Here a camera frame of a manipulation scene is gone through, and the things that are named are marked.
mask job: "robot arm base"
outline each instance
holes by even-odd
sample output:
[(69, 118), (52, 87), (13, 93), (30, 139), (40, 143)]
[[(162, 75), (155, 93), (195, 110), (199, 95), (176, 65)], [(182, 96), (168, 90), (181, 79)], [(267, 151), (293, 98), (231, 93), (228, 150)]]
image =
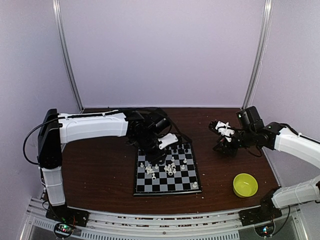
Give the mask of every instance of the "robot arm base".
[(276, 208), (272, 202), (272, 196), (274, 195), (275, 191), (276, 189), (268, 192), (261, 199), (260, 206), (241, 210), (239, 212), (242, 226), (259, 224), (282, 216), (281, 210)]

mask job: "black bracket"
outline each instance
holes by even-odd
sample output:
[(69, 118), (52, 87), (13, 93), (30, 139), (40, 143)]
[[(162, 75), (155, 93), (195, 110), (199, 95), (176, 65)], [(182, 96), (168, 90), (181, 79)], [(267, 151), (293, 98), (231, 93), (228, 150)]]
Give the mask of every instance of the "black bracket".
[(67, 204), (64, 204), (61, 206), (49, 206), (45, 217), (71, 226), (75, 223), (76, 226), (86, 227), (89, 212), (70, 208), (67, 207)]
[(275, 191), (276, 189), (273, 189), (268, 192), (265, 197), (261, 199), (260, 206), (239, 212), (242, 226), (259, 224), (282, 216), (281, 210), (276, 208), (272, 202), (272, 196)]

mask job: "aluminum frame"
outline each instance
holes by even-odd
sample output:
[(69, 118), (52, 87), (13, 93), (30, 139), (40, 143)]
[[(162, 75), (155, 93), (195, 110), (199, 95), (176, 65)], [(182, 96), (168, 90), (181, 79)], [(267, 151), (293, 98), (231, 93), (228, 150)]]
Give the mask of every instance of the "aluminum frame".
[(61, 15), (60, 0), (52, 0), (52, 5), (53, 5), (55, 22), (56, 22), (59, 37), (60, 37), (60, 43), (61, 43), (61, 48), (62, 48), (62, 53), (63, 53), (63, 62), (65, 65), (66, 73), (68, 75), (68, 79), (69, 79), (69, 82), (71, 85), (71, 90), (74, 95), (77, 107), (78, 107), (79, 111), (82, 112), (84, 110), (84, 106), (83, 106), (81, 99), (80, 99), (80, 94), (79, 94), (79, 91), (77, 88), (74, 72), (73, 72), (72, 66), (71, 66), (71, 61), (70, 61), (69, 52), (68, 52), (68, 48), (67, 48), (65, 30), (64, 30), (64, 25), (63, 25), (63, 19), (62, 19), (62, 15)]
[[(41, 199), (31, 199), (19, 240), (28, 240), (33, 226), (48, 231), (53, 230), (56, 221), (46, 218), (46, 210), (42, 203)], [(250, 208), (173, 215), (122, 214), (87, 210), (90, 213), (87, 226), (77, 227), (77, 231), (72, 236), (85, 240), (152, 240), (155, 238), (159, 240), (220, 240), (223, 236), (225, 239), (238, 240), (240, 230), (254, 227), (253, 225), (243, 227), (238, 215), (240, 210)], [(288, 209), (283, 209), (282, 213), (279, 219), (287, 217)], [(298, 205), (291, 207), (291, 217), (294, 219), (299, 239), (309, 240)]]
[(251, 77), (250, 77), (250, 82), (248, 85), (247, 92), (245, 94), (242, 109), (249, 107), (249, 105), (251, 104), (252, 97), (255, 93), (255, 88), (261, 72), (262, 57), (266, 50), (267, 40), (270, 32), (272, 8), (273, 8), (273, 0), (265, 0), (260, 38), (259, 38), (256, 56), (253, 64)]

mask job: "chessboard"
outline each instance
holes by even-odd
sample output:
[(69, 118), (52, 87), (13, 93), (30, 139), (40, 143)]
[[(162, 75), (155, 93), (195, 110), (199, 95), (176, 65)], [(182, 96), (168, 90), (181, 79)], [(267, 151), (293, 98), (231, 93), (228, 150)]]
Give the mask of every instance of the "chessboard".
[[(165, 163), (158, 168), (151, 166), (142, 150), (135, 161), (134, 196), (201, 193), (202, 187), (193, 147), (190, 143), (169, 146), (165, 149)], [(175, 165), (175, 173), (169, 175), (165, 166)], [(147, 174), (146, 167), (154, 173)]]

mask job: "chessboard border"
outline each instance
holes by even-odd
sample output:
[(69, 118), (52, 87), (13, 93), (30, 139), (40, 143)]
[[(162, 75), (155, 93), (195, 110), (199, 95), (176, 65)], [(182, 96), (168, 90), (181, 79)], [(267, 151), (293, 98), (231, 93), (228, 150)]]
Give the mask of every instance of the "chessboard border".
[(181, 143), (183, 144), (189, 144), (190, 145), (190, 149), (191, 149), (191, 153), (192, 153), (192, 159), (193, 159), (193, 165), (194, 165), (194, 170), (195, 170), (195, 175), (197, 178), (197, 183), (198, 183), (198, 189), (195, 190), (179, 190), (179, 191), (158, 191), (158, 192), (137, 192), (137, 175), (138, 175), (138, 163), (139, 163), (139, 148), (136, 151), (135, 154), (135, 161), (134, 161), (134, 186), (133, 186), (133, 196), (134, 197), (148, 197), (148, 196), (157, 196), (157, 197), (161, 197), (164, 195), (184, 195), (184, 194), (196, 194), (196, 193), (202, 193), (202, 185), (201, 185), (201, 180), (200, 180), (200, 176), (199, 176), (199, 171), (198, 171), (198, 162), (196, 160), (196, 155), (195, 155), (195, 151), (194, 151), (194, 146), (192, 143), (190, 142), (184, 142)]

